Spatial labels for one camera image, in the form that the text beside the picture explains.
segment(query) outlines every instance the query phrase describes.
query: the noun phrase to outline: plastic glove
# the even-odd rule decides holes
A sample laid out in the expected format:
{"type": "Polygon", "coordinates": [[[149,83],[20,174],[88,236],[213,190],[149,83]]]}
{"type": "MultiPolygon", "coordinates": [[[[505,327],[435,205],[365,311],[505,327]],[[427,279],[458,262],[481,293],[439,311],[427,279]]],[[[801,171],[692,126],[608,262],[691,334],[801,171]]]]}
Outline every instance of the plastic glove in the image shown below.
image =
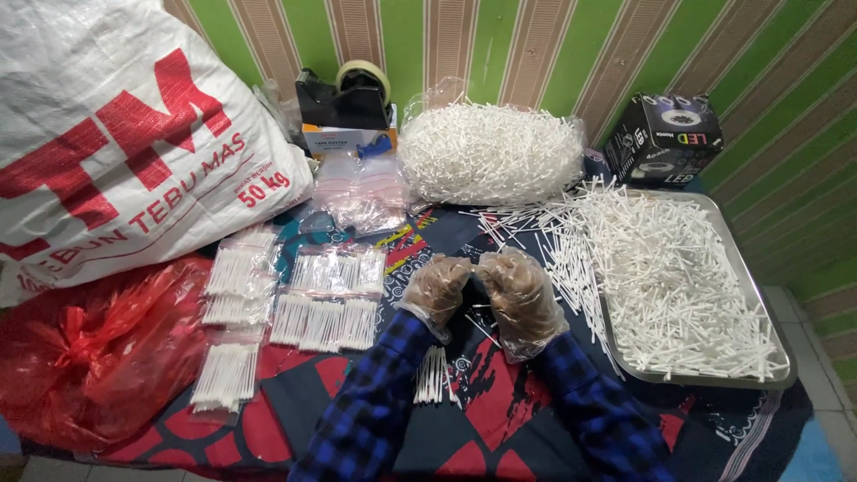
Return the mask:
{"type": "Polygon", "coordinates": [[[467,284],[472,265],[467,258],[434,255],[408,280],[408,287],[397,303],[413,313],[444,345],[452,335],[446,322],[461,306],[461,289],[467,284]]]}
{"type": "Polygon", "coordinates": [[[500,253],[482,253],[476,276],[491,298],[507,362],[534,358],[555,336],[568,331],[550,277],[534,257],[511,246],[500,253]]]}

